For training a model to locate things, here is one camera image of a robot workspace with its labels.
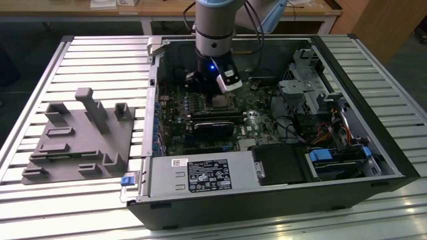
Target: blue latch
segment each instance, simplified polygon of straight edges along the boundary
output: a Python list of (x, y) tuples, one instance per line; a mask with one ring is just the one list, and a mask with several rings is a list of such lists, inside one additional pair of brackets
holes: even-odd
[(135, 185), (135, 176), (123, 176), (120, 185), (122, 185), (122, 187), (134, 186)]
[(315, 149), (308, 154), (310, 159), (312, 162), (315, 161), (324, 161), (324, 160), (332, 160), (332, 155), (330, 153), (328, 149)]
[(368, 149), (367, 146), (363, 147), (363, 152), (367, 158), (372, 156), (371, 150)]

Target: cable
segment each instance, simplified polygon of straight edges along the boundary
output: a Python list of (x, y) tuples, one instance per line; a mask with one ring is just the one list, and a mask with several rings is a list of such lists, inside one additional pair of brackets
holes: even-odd
[(287, 6), (287, 7), (292, 8), (292, 10), (294, 10), (294, 22), (295, 22), (295, 21), (296, 21), (296, 12), (295, 12), (295, 9), (296, 9), (296, 8), (303, 9), (304, 7), (303, 7), (303, 6), (295, 6), (294, 3), (291, 3), (290, 1), (288, 1), (287, 3), (292, 5), (292, 6)]
[(302, 144), (308, 145), (308, 146), (312, 145), (312, 144), (310, 144), (310, 143), (306, 141), (306, 139), (304, 139), (300, 135), (298, 135), (298, 133), (296, 133), (295, 131), (292, 131), (292, 130), (288, 129), (288, 127), (290, 127), (291, 125), (283, 126), (278, 121), (275, 121), (275, 124), (278, 124), (278, 126), (279, 126), (283, 130), (286, 130), (288, 133), (291, 133), (291, 134), (296, 137), (298, 141), (299, 141)]
[(331, 134), (327, 132), (320, 138), (315, 139), (311, 144), (315, 145), (320, 142), (323, 142), (324, 140), (327, 140), (331, 137)]
[(296, 137), (280, 137), (280, 140), (283, 140), (286, 144), (288, 144), (287, 142), (288, 142), (290, 139), (295, 139), (296, 140), (298, 138)]
[(294, 124), (292, 124), (292, 123), (286, 126), (286, 129), (290, 130), (290, 127), (291, 127), (291, 126), (294, 127)]
[[(260, 21), (260, 17), (259, 17), (259, 14), (256, 13), (256, 11), (255, 11), (255, 8), (254, 8), (254, 6), (252, 6), (252, 4), (247, 1), (246, 2), (246, 4), (244, 5), (247, 5), (248, 6), (248, 8), (252, 10), (252, 12), (254, 12), (254, 15), (255, 15), (255, 19), (256, 19), (256, 21), (258, 21), (258, 26), (259, 26), (259, 28), (260, 28), (260, 45), (259, 45), (259, 49), (258, 49), (258, 51), (256, 52), (259, 52), (259, 56), (258, 56), (258, 63), (256, 63), (256, 66), (255, 66), (255, 68), (254, 68), (254, 70), (252, 70), (252, 74), (259, 70), (259, 68), (260, 68), (260, 66), (262, 66), (262, 60), (263, 60), (263, 51), (262, 51), (262, 49), (263, 49), (263, 47), (264, 47), (264, 41), (266, 41), (266, 36), (264, 36), (264, 28), (263, 28), (263, 24), (262, 24), (262, 21)], [(255, 28), (255, 31), (256, 31), (256, 35), (258, 35), (258, 27), (256, 27), (256, 24), (254, 25), (254, 28)]]
[(182, 13), (182, 17), (184, 18), (184, 24), (186, 24), (186, 27), (187, 27), (187, 29), (188, 29), (190, 32), (192, 31), (192, 29), (191, 29), (190, 26), (188, 26), (186, 14), (187, 14), (188, 10), (190, 10), (195, 5), (196, 5), (196, 2), (194, 2), (192, 4), (190, 4), (188, 7), (186, 8), (184, 12)]
[(319, 126), (319, 128), (318, 128), (318, 136), (320, 136), (322, 127), (326, 126), (326, 125), (327, 125), (326, 123), (322, 123), (322, 124), (320, 124), (320, 126)]
[(160, 21), (159, 22), (163, 30), (170, 30), (175, 35), (178, 35), (180, 33), (180, 31), (183, 30), (183, 28), (186, 27), (186, 25), (183, 25), (178, 30), (174, 30), (172, 28), (170, 28), (166, 25), (166, 24), (172, 24), (172, 23), (175, 23), (175, 21)]
[(276, 116), (274, 119), (278, 120), (279, 118), (287, 118), (288, 120), (294, 121), (294, 117), (288, 115)]
[(352, 136), (351, 136), (350, 130), (346, 126), (340, 126), (340, 129), (343, 129), (346, 131), (347, 143), (348, 143), (348, 145), (351, 145)]
[(256, 23), (255, 23), (255, 20), (254, 20), (254, 17), (252, 17), (252, 14), (250, 12), (250, 8), (248, 8), (248, 5), (251, 3), (250, 2), (246, 2), (246, 4), (243, 5), (244, 6), (244, 9), (246, 9), (246, 13), (247, 13), (247, 16), (252, 22), (252, 26), (255, 28), (255, 34), (256, 34), (256, 40), (258, 40), (258, 49), (255, 51), (252, 51), (250, 54), (256, 54), (262, 49), (263, 49), (263, 46), (264, 46), (264, 42), (262, 41), (262, 38), (260, 38), (260, 33), (258, 31), (258, 27), (256, 27)]

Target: white table leg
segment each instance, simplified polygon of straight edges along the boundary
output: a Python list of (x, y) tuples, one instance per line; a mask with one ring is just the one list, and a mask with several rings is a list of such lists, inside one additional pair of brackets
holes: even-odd
[(336, 20), (336, 16), (327, 16), (326, 17), (326, 20), (322, 23), (322, 26), (318, 31), (319, 35), (330, 34), (332, 27), (334, 27), (335, 20)]
[(140, 18), (140, 25), (142, 25), (143, 34), (144, 35), (154, 35), (152, 18), (150, 16), (143, 16)]

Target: floor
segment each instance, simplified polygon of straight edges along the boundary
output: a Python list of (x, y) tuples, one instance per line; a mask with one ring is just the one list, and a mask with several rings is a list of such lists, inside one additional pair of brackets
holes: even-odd
[[(186, 34), (182, 24), (154, 23), (154, 34)], [(0, 46), (20, 71), (20, 80), (0, 86), (0, 146), (20, 116), (32, 90), (64, 35), (142, 35), (138, 22), (55, 23), (45, 31), (41, 23), (0, 23)], [(408, 93), (427, 110), (427, 44), (411, 36), (386, 65)]]

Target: metal bracket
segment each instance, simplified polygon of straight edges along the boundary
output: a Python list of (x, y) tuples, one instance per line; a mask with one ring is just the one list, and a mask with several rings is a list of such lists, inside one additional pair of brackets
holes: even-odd
[(151, 36), (147, 42), (147, 52), (148, 56), (155, 56), (163, 52), (163, 37)]
[(144, 136), (142, 139), (142, 157), (151, 157), (154, 154), (154, 129), (155, 129), (155, 106), (156, 88), (150, 87), (147, 90)]
[(311, 171), (312, 179), (315, 180), (315, 182), (319, 182), (320, 179), (319, 179), (318, 172), (315, 170), (315, 166), (314, 166), (314, 163), (312, 163), (312, 160), (310, 158), (308, 153), (306, 153), (304, 156), (306, 156), (307, 165), (308, 165), (308, 168), (310, 168), (310, 171)]
[(259, 179), (266, 177), (264, 167), (262, 162), (255, 162), (255, 171)]
[(279, 86), (286, 94), (303, 94), (315, 90), (311, 84), (300, 80), (283, 80), (279, 82)]
[(123, 177), (134, 177), (134, 184), (122, 186), (120, 189), (120, 202), (127, 203), (131, 200), (136, 199), (135, 190), (140, 187), (140, 179), (142, 179), (142, 171), (131, 171), (127, 172)]
[(139, 188), (139, 196), (140, 197), (150, 197), (151, 193), (151, 164), (152, 164), (152, 158), (148, 156), (143, 159), (143, 164), (142, 164), (142, 171), (140, 171), (140, 188)]

